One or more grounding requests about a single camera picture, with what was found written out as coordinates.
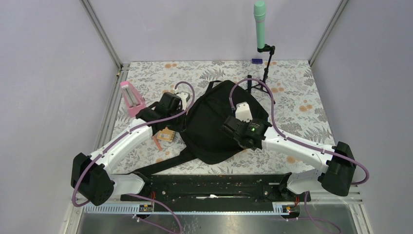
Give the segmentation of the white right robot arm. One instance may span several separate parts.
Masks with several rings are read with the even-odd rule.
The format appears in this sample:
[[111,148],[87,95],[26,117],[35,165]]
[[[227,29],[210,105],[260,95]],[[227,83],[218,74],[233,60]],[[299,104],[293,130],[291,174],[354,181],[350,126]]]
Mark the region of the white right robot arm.
[[285,174],[279,188],[284,200],[291,201],[297,195],[318,189],[338,196],[348,195],[356,169],[348,144],[340,141],[334,146],[300,137],[294,139],[290,133],[278,133],[269,122],[258,118],[245,122],[230,116],[222,130],[243,148],[275,151],[313,167],[302,173]]

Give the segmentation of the black student backpack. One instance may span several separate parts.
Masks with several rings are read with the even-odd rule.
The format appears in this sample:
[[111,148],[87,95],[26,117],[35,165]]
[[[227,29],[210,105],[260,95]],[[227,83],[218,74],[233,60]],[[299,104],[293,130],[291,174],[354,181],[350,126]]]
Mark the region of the black student backpack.
[[150,176],[194,159],[212,165],[241,152],[243,148],[221,130],[229,116],[235,117],[230,107],[230,97],[235,104],[247,102],[253,119],[258,118],[268,122],[268,112],[248,91],[236,86],[230,80],[211,81],[206,92],[195,101],[185,115],[183,127],[169,128],[178,132],[185,144],[180,154],[136,169],[134,173]]

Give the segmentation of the orange spiral notebook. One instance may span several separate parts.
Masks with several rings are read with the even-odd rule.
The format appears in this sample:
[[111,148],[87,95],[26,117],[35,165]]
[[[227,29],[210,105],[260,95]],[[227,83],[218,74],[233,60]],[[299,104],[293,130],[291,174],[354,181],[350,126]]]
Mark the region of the orange spiral notebook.
[[169,128],[165,128],[157,133],[157,139],[163,140],[167,142],[173,142],[176,132],[170,130]]

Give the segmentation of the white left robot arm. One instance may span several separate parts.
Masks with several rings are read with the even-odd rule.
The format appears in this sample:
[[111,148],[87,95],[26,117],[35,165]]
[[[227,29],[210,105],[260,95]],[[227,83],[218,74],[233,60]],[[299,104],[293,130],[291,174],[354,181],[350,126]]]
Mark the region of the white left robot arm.
[[190,93],[166,92],[158,102],[138,112],[136,117],[118,136],[94,152],[79,153],[73,159],[71,186],[74,189],[72,203],[76,207],[76,194],[87,203],[100,206],[114,195],[133,194],[146,200],[151,194],[150,185],[134,173],[116,175],[114,169],[136,147],[165,128],[179,129],[187,108],[193,103]]

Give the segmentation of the black microphone tripod stand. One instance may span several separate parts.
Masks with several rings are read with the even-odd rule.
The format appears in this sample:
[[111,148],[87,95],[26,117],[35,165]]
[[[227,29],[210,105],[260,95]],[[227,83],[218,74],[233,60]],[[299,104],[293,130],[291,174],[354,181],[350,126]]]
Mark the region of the black microphone tripod stand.
[[[270,45],[265,43],[264,47],[262,49],[258,48],[257,50],[258,50],[258,52],[268,52],[269,53],[268,62],[267,62],[266,67],[264,68],[263,78],[261,79],[261,81],[264,84],[266,84],[266,81],[268,79],[268,73],[269,73],[269,67],[270,67],[270,64],[271,64],[271,59],[272,59],[272,56],[275,53],[275,46],[270,46]],[[256,90],[259,90],[259,91],[261,91],[263,93],[267,93],[267,94],[271,93],[271,91],[267,91],[267,89],[262,84],[258,83],[258,84],[253,86],[252,81],[248,80],[246,90],[251,94],[252,89],[256,89]]]

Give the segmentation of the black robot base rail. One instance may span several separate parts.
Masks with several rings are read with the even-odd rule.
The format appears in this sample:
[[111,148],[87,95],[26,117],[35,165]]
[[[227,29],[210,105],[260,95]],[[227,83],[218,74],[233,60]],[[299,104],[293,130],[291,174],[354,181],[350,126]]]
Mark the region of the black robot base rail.
[[274,202],[294,205],[305,194],[287,191],[283,175],[151,175],[140,196],[174,212],[269,212]]

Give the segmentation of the small blue block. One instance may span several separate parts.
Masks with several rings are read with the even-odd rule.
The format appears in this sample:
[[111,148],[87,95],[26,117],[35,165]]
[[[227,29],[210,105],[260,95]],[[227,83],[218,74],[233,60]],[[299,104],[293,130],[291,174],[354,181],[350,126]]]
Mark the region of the small blue block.
[[252,62],[253,64],[263,64],[263,60],[260,59],[260,58],[252,58],[252,59],[251,59],[251,62]]

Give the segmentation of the mint green microphone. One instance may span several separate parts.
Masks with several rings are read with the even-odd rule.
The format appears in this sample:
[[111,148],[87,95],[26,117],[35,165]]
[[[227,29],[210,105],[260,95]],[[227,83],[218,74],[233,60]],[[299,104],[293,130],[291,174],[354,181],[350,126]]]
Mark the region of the mint green microphone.
[[259,0],[254,3],[253,15],[256,24],[257,51],[262,52],[265,47],[265,16],[266,3]]

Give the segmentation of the orange pencil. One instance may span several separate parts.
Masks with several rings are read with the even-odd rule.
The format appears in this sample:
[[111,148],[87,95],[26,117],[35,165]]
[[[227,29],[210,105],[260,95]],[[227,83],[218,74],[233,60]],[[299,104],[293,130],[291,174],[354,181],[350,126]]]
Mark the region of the orange pencil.
[[158,150],[159,150],[159,151],[162,151],[162,150],[163,150],[163,148],[162,148],[162,146],[160,145],[160,143],[159,143],[159,141],[158,141],[157,137],[152,136],[152,140],[154,141],[154,143],[155,143],[155,145],[157,146]]

